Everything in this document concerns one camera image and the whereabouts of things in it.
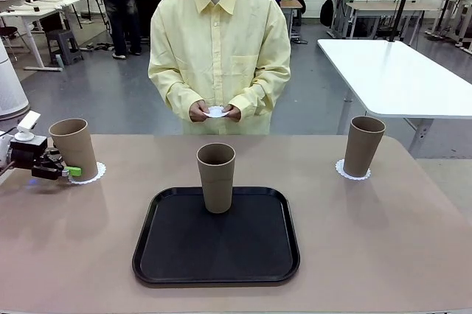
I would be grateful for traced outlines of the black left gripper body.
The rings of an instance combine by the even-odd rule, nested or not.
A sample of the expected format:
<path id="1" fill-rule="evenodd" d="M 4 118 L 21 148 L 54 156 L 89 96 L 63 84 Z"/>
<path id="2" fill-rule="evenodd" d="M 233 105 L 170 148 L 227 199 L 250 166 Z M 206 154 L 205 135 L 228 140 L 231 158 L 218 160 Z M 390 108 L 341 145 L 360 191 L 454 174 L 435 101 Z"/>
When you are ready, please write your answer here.
<path id="1" fill-rule="evenodd" d="M 31 170 L 35 162 L 44 154 L 48 147 L 47 137 L 35 136 L 30 141 L 10 141 L 10 162 L 15 168 Z"/>

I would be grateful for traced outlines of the person's right hand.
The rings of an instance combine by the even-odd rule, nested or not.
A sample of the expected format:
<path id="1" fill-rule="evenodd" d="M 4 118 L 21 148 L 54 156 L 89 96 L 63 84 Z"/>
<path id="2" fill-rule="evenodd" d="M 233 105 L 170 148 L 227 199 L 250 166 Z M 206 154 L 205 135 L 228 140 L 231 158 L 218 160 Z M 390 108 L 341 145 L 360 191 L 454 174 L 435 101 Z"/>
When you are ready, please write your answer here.
<path id="1" fill-rule="evenodd" d="M 189 109 L 189 117 L 192 122 L 204 122 L 208 116 L 209 109 L 204 100 L 194 102 Z"/>

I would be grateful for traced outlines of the person's left hand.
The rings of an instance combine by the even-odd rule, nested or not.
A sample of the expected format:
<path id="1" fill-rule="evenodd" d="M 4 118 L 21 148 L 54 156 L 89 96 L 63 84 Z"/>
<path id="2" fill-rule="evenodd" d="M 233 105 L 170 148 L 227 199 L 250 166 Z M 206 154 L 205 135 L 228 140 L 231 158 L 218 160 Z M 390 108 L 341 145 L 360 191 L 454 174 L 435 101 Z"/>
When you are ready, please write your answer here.
<path id="1" fill-rule="evenodd" d="M 228 104 L 223 109 L 223 114 L 226 118 L 231 119 L 233 122 L 239 122 L 241 119 L 240 109 L 231 104 Z"/>

